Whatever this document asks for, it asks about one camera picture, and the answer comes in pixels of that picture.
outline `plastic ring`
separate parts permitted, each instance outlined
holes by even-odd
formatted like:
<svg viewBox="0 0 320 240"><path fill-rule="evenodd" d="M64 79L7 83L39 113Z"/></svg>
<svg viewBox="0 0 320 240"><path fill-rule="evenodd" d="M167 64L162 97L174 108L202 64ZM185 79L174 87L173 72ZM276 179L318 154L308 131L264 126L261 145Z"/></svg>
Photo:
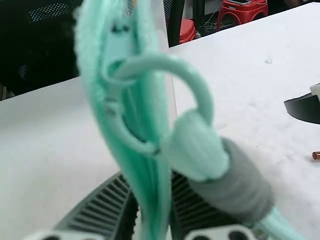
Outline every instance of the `plastic ring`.
<svg viewBox="0 0 320 240"><path fill-rule="evenodd" d="M206 81L190 64L176 56L164 53L149 53L123 61L110 76L113 79L129 80L149 71L165 71L178 76L192 90L197 101L197 111L208 125L213 120L214 105ZM159 148L151 142L141 142L125 126L121 117L114 118L114 130L127 145L139 153L154 155Z"/></svg>

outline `red stool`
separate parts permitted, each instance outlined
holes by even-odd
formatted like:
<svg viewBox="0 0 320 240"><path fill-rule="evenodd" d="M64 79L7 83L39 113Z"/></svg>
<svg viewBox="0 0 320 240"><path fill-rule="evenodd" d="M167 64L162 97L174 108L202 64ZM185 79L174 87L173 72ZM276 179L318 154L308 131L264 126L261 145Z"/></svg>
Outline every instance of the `red stool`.
<svg viewBox="0 0 320 240"><path fill-rule="evenodd" d="M182 19L180 27L179 44L190 42L196 38L196 28L194 21L190 19Z"/></svg>
<svg viewBox="0 0 320 240"><path fill-rule="evenodd" d="M216 30L219 31L221 23L226 16L235 19L236 25L245 24L268 15L268 3L266 0L251 0L250 3L241 5L223 0L219 12Z"/></svg>

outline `cable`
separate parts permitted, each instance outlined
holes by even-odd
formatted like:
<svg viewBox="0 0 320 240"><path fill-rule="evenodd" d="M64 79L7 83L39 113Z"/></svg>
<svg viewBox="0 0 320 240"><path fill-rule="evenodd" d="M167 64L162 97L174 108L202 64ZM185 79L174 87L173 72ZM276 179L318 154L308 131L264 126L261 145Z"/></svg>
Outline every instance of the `cable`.
<svg viewBox="0 0 320 240"><path fill-rule="evenodd" d="M220 8L220 6L222 5L223 0L220 2L219 6L214 10L214 12L212 13L212 15L210 16L209 20L205 22L205 24L203 24L202 26L200 26L200 28L204 27L205 25L207 25L207 23L210 22L210 20L212 19L212 17L215 15L215 13L217 12L217 10Z"/></svg>

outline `keychain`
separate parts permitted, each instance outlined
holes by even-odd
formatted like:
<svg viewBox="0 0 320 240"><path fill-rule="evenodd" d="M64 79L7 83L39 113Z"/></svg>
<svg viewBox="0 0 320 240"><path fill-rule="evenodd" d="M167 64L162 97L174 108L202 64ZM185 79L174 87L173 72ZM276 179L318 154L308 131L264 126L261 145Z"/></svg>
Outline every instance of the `keychain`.
<svg viewBox="0 0 320 240"><path fill-rule="evenodd" d="M75 29L77 65L100 131L140 205L140 239L162 240L171 207L170 168L203 199L273 240L304 240L280 215L271 186L251 160L212 126L206 81L176 56L160 53L148 0L131 17L125 0L85 0ZM164 76L178 76L197 108L170 131Z"/></svg>

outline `plastic vent slot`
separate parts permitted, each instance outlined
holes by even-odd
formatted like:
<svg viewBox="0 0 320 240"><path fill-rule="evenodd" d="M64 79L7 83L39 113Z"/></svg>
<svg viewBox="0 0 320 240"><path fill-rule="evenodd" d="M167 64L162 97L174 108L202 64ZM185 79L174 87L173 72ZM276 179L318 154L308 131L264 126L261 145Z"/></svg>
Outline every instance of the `plastic vent slot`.
<svg viewBox="0 0 320 240"><path fill-rule="evenodd" d="M171 231L174 240L183 240L193 230L237 223L231 216L206 203L191 189L184 176L173 173Z"/></svg>
<svg viewBox="0 0 320 240"><path fill-rule="evenodd" d="M138 205L121 174L116 174L81 201L57 226L101 234L106 240L130 240Z"/></svg>

